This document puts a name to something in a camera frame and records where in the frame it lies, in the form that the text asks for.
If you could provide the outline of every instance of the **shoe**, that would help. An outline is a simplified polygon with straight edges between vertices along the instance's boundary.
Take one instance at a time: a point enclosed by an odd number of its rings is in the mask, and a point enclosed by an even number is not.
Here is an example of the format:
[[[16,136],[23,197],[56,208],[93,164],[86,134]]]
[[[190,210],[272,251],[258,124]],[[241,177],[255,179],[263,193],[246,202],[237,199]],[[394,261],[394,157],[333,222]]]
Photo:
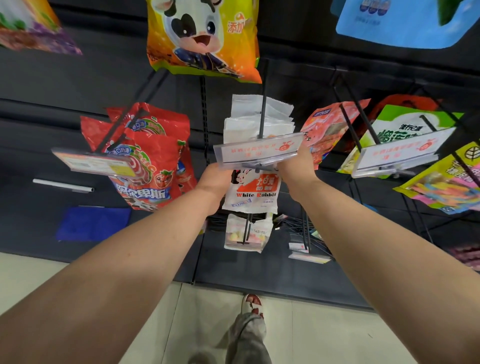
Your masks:
[[[255,294],[247,294],[243,297],[241,312],[243,314],[252,313],[264,317],[264,310],[260,297]]]

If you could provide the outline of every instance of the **forearm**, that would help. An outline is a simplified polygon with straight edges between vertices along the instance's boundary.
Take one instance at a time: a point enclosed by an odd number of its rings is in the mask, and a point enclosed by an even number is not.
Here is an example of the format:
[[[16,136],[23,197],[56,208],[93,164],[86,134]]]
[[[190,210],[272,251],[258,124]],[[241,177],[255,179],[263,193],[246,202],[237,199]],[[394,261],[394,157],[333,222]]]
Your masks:
[[[117,363],[172,281],[213,198],[200,189],[187,193],[6,312],[0,363]]]
[[[321,181],[293,186],[293,193],[350,280],[418,361],[477,359],[477,273]]]

